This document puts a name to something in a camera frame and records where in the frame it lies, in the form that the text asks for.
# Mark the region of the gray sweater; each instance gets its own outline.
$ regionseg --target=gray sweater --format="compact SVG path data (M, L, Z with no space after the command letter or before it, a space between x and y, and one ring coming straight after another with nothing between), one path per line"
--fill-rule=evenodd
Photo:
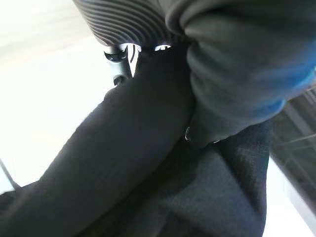
M193 39L190 127L205 146L277 114L314 80L315 0L149 0Z

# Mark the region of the dark trousers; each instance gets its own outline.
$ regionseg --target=dark trousers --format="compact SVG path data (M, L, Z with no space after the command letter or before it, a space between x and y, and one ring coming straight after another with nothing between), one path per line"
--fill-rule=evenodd
M186 49L144 53L45 174L1 213L4 237L259 237L270 123L198 149Z

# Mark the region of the dark fabric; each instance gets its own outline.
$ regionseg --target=dark fabric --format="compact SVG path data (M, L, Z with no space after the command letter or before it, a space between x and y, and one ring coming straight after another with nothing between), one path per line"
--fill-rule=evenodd
M198 149L186 48L141 56L0 219L4 237L259 237L270 124Z
M315 0L148 1L193 41L190 137L201 147L273 117L314 81Z

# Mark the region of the gray sleeve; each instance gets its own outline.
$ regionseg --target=gray sleeve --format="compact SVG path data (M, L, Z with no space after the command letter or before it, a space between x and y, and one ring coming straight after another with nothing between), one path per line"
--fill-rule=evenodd
M315 0L159 0L167 27L193 40L200 146L277 114L314 79Z

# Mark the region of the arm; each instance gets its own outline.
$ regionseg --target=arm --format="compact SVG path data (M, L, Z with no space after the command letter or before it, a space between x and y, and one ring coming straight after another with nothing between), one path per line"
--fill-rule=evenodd
M190 137L200 146L273 117L312 83L316 1L159 2L169 30L194 40Z

